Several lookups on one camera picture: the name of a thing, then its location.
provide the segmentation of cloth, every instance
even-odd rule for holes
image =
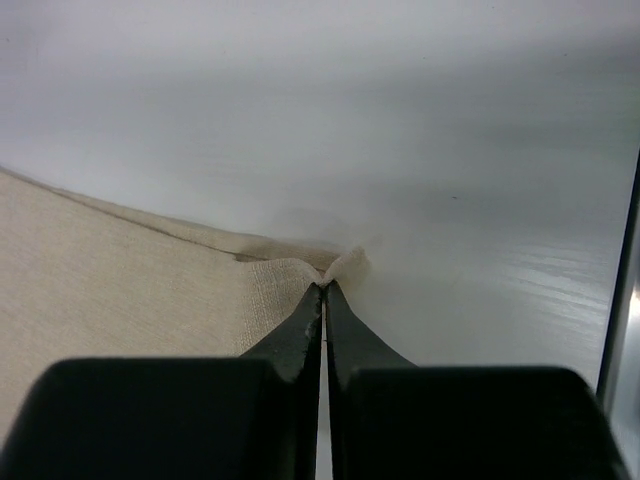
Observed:
[[[56,360],[238,355],[312,282],[348,288],[368,265],[361,249],[224,232],[4,171],[0,218],[0,438]]]

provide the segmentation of fabric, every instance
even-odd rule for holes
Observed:
[[[0,218],[0,438],[56,360],[238,355],[312,282],[348,288],[368,266],[361,249],[223,232],[3,171]]]

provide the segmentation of cloth fold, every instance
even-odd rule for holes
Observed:
[[[78,356],[238,355],[316,282],[352,288],[344,256],[225,232],[0,171],[0,437],[30,384]]]

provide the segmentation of beige cloth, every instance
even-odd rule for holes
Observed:
[[[0,438],[56,360],[237,355],[286,318],[309,284],[349,284],[367,268],[361,249],[338,258],[2,171],[0,219]]]

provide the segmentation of white table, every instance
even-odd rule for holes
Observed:
[[[631,0],[8,0],[0,165],[363,244],[354,309],[410,360],[559,364],[595,384],[639,25]]]

